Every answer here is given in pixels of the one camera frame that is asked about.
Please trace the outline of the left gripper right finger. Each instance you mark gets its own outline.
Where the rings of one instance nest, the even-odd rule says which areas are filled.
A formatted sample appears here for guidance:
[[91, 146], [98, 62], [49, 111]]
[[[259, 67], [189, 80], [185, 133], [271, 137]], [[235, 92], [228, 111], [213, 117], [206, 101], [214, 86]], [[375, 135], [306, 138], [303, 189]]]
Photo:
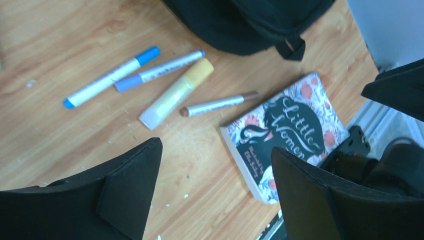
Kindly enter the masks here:
[[424, 201], [368, 188], [313, 166], [283, 148], [272, 170], [290, 240], [421, 240]]

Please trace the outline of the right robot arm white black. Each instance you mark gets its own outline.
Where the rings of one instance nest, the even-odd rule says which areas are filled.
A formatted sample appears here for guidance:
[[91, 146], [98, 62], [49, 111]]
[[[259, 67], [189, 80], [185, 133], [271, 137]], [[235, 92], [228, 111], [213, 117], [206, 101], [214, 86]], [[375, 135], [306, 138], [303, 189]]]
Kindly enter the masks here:
[[367, 188], [424, 196], [424, 61], [379, 73], [349, 136], [319, 165]]

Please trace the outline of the black student backpack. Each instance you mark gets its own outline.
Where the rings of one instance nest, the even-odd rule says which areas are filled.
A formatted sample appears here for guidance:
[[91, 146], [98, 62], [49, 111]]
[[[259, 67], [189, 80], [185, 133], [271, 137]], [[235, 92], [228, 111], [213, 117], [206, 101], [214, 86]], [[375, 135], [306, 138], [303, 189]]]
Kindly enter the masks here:
[[283, 59], [302, 61], [301, 35], [333, 0], [166, 0], [164, 4], [213, 48], [248, 56], [275, 47]]

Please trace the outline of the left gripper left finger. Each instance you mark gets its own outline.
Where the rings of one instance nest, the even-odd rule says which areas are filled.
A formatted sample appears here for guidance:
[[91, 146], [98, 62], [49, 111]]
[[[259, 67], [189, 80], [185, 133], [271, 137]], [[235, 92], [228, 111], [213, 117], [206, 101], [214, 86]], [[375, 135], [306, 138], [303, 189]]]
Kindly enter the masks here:
[[1, 191], [1, 239], [142, 239], [162, 153], [162, 141], [153, 137], [45, 187]]

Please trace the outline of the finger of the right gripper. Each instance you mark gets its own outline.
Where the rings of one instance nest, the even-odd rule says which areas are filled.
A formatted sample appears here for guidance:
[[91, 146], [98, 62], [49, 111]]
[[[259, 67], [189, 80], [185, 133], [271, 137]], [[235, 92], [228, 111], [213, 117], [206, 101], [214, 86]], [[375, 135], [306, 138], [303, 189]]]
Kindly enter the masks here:
[[380, 73], [361, 95], [417, 120], [424, 120], [424, 60]]

